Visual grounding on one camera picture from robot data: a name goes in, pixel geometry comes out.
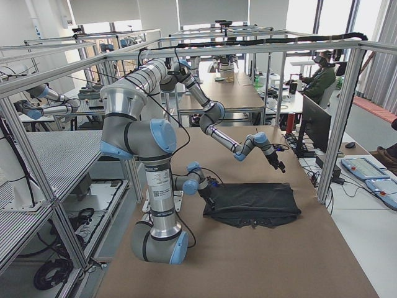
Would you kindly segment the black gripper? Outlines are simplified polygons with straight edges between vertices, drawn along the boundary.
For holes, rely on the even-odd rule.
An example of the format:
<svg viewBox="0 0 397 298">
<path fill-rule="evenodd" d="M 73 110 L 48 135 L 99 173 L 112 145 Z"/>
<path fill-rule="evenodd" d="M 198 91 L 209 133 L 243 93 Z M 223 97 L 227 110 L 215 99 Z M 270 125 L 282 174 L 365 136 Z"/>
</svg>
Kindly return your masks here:
<svg viewBox="0 0 397 298">
<path fill-rule="evenodd" d="M 267 161 L 274 169 L 276 170 L 279 169 L 281 170 L 282 173 L 286 173 L 286 167 L 282 161 L 279 161 L 278 155 L 275 151 L 273 151 L 270 154 L 267 154 L 265 157 L 267 158 Z"/>
<path fill-rule="evenodd" d="M 207 186 L 203 189 L 199 189 L 198 193 L 200 195 L 201 198 L 204 199 L 204 201 L 210 206 L 210 207 L 214 207 L 215 206 L 215 201 L 212 199 L 211 195 L 212 195 L 212 190 L 210 186 Z"/>
</svg>

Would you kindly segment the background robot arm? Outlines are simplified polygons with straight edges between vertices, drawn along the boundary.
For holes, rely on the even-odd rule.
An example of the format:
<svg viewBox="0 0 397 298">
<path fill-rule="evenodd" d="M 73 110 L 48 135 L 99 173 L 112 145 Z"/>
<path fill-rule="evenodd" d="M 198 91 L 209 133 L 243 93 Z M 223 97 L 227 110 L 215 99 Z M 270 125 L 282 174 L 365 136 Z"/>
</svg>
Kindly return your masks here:
<svg viewBox="0 0 397 298">
<path fill-rule="evenodd" d="M 44 99 L 47 104 L 35 106 L 29 100 L 20 100 L 14 103 L 17 112 L 20 112 L 31 119 L 37 120 L 46 115 L 66 115 L 78 111 L 81 102 L 79 99 L 69 98 L 58 93 L 47 84 L 40 84 L 36 87 L 26 89 L 33 99 Z"/>
</svg>

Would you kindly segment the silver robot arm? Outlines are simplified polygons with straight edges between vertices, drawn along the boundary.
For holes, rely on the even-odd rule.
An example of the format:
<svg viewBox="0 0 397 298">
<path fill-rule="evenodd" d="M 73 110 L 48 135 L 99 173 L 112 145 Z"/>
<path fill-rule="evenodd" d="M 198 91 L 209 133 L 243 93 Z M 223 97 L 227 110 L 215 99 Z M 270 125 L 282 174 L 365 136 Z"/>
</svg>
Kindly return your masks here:
<svg viewBox="0 0 397 298">
<path fill-rule="evenodd" d="M 161 83 L 161 90 L 165 91 L 167 87 L 174 87 L 177 83 L 183 84 L 188 89 L 190 95 L 200 104 L 203 110 L 199 120 L 199 127 L 204 134 L 212 137 L 212 139 L 227 148 L 238 161 L 243 161 L 253 149 L 258 148 L 263 152 L 274 169 L 285 172 L 285 165 L 279 160 L 273 144 L 264 132 L 250 134 L 246 137 L 244 143 L 240 144 L 216 127 L 226 114 L 224 105 L 218 101 L 211 100 L 204 93 L 186 64 L 181 62 L 173 63 L 171 68 L 167 70 L 167 74 L 170 78 L 165 79 Z"/>
<path fill-rule="evenodd" d="M 177 221 L 174 191 L 208 198 L 210 187 L 198 163 L 188 166 L 186 176 L 172 175 L 177 138 L 167 120 L 139 119 L 148 98 L 172 81 L 168 71 L 164 60 L 154 59 L 101 89 L 106 108 L 100 150 L 120 160 L 138 157 L 145 167 L 149 211 L 133 228 L 134 255 L 147 262 L 181 264 L 189 235 Z"/>
</svg>

